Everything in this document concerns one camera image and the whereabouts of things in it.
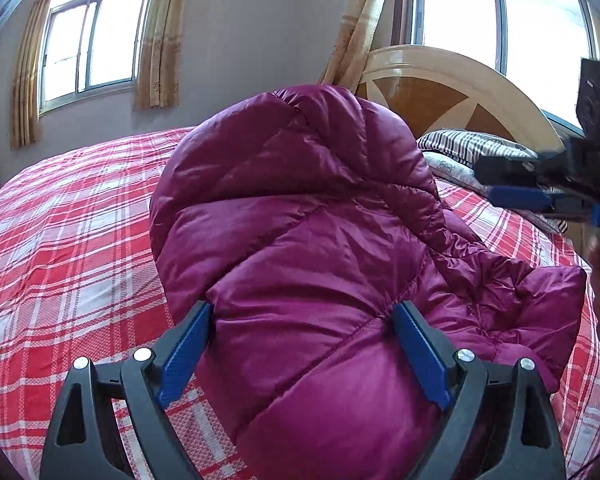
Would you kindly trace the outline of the striped pillow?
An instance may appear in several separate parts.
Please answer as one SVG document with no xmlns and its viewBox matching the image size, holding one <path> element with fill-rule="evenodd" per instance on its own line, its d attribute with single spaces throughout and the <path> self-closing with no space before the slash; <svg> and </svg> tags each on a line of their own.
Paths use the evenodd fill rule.
<svg viewBox="0 0 600 480">
<path fill-rule="evenodd" d="M 538 153 L 495 134 L 443 129 L 425 133 L 417 140 L 423 152 L 436 152 L 472 167 L 481 156 L 537 158 Z"/>
</svg>

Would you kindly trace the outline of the magenta puffer jacket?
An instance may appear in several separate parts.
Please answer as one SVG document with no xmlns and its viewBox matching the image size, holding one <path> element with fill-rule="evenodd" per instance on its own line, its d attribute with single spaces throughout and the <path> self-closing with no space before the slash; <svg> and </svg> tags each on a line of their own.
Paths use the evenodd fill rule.
<svg viewBox="0 0 600 480">
<path fill-rule="evenodd" d="M 485 361 L 556 391 L 586 275 L 491 252 L 440 198 L 406 123 L 329 86 L 238 103 L 192 130 L 150 201 L 176 320 L 212 304 L 197 379 L 260 479 L 402 479 L 440 417 L 396 340 L 409 301 Z"/>
</svg>

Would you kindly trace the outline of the side window with aluminium frame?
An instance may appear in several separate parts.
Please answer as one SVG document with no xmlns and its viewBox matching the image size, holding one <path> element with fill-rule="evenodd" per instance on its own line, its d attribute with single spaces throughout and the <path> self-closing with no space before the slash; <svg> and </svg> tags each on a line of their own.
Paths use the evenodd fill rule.
<svg viewBox="0 0 600 480">
<path fill-rule="evenodd" d="M 150 0 L 50 0 L 40 107 L 48 112 L 134 81 Z"/>
</svg>

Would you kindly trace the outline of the window behind headboard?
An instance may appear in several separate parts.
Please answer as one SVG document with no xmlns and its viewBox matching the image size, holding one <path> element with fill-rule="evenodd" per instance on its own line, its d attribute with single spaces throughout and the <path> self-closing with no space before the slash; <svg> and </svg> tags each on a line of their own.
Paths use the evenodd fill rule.
<svg viewBox="0 0 600 480">
<path fill-rule="evenodd" d="M 394 0 L 393 44 L 439 48 L 496 70 L 564 133 L 576 116 L 581 62 L 600 58 L 588 0 Z"/>
</svg>

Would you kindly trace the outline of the left beige curtain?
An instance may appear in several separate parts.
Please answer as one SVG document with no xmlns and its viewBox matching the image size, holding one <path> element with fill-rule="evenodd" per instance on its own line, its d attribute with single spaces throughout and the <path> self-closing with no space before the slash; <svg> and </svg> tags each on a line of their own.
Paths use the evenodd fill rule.
<svg viewBox="0 0 600 480">
<path fill-rule="evenodd" d="M 10 94 L 12 151 L 38 142 L 38 64 L 51 1 L 35 0 L 22 33 Z"/>
</svg>

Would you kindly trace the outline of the red plaid bed sheet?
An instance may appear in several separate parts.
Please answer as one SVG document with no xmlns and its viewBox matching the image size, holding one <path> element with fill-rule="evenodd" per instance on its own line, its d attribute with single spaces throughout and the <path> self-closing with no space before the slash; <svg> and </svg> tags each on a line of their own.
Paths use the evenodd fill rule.
<svg viewBox="0 0 600 480">
<path fill-rule="evenodd" d="M 0 448 L 37 479 L 50 416 L 78 356 L 126 358 L 173 325 L 148 237 L 149 199 L 190 128 L 55 156 L 0 189 Z M 588 264 L 565 238 L 438 177 L 438 191 L 491 250 L 528 263 Z M 600 452 L 600 343 L 593 293 L 552 403 L 568 474 Z M 168 415 L 205 479 L 257 479 L 194 379 Z"/>
</svg>

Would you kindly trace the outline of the right beige curtain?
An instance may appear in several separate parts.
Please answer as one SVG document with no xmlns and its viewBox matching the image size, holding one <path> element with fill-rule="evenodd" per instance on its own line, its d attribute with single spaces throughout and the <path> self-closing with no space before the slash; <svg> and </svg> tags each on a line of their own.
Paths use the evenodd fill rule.
<svg viewBox="0 0 600 480">
<path fill-rule="evenodd" d="M 178 62 L 185 0 L 149 0 L 136 77 L 137 110 L 178 105 Z"/>
</svg>

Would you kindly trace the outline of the beige curtain near headboard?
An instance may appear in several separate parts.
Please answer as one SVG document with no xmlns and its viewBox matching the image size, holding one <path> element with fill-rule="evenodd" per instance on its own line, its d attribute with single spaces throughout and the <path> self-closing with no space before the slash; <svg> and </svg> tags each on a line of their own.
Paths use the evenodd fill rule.
<svg viewBox="0 0 600 480">
<path fill-rule="evenodd" d="M 346 0 L 338 34 L 318 82 L 358 88 L 387 0 Z"/>
</svg>

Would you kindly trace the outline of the wooden bed headboard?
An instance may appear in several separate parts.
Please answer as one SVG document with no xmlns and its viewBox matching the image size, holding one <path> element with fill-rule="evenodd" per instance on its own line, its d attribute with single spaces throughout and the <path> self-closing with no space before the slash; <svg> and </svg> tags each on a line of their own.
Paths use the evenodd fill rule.
<svg viewBox="0 0 600 480">
<path fill-rule="evenodd" d="M 402 117 L 416 138 L 468 130 L 537 152 L 562 148 L 550 121 L 524 92 L 496 70 L 455 52 L 425 46 L 370 52 L 356 94 Z"/>
</svg>

